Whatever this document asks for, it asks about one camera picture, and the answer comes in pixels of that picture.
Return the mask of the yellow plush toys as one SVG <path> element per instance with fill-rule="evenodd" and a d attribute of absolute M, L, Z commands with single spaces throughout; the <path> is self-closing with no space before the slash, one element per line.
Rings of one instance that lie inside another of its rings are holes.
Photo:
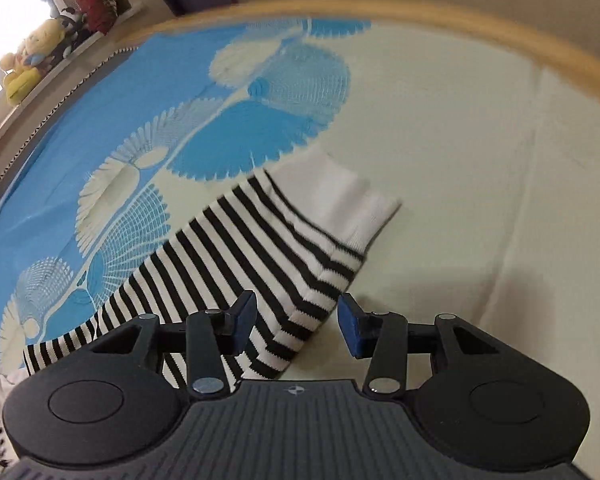
<path fill-rule="evenodd" d="M 20 44 L 16 52 L 0 59 L 0 69 L 5 73 L 3 89 L 7 103 L 18 106 L 44 77 L 41 65 L 65 40 L 65 29 L 58 18 L 49 18 L 38 26 Z"/>

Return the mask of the wooden bed frame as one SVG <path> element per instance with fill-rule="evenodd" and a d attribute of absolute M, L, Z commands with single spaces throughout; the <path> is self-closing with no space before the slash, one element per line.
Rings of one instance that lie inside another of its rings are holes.
<path fill-rule="evenodd" d="M 189 14 L 144 28 L 120 24 L 87 44 L 76 60 L 58 67 L 0 122 L 0 195 L 34 149 L 38 126 L 53 115 L 76 87 L 110 58 L 129 52 L 157 34 L 261 21 L 267 18 L 362 18 L 395 22 L 475 37 L 519 52 L 600 100 L 600 58 L 570 42 L 480 11 L 428 0 L 257 0 Z"/>

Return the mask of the black white striped hooded top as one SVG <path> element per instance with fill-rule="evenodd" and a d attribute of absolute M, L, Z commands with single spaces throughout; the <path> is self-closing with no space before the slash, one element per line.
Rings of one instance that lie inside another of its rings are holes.
<path fill-rule="evenodd" d="M 274 379 L 329 317 L 399 202 L 319 146 L 242 171 L 206 206 L 182 170 L 102 211 L 106 234 L 82 271 L 58 257 L 15 281 L 0 327 L 0 472 L 16 460 L 2 408 L 37 370 L 144 313 L 163 322 L 256 295 L 247 347 L 224 360 L 231 382 Z"/>

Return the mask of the blue white patterned bed sheet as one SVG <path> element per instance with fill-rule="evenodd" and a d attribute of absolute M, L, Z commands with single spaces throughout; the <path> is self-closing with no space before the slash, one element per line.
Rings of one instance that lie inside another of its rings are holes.
<path fill-rule="evenodd" d="M 572 382 L 600 432 L 600 100 L 554 70 L 398 23 L 212 27 L 110 58 L 35 140 L 0 203 L 0 327 L 31 263 L 84 270 L 124 191 L 182 170 L 206 206 L 316 145 L 400 204 L 344 292 L 464 318 Z M 276 378 L 363 377 L 336 312 Z"/>

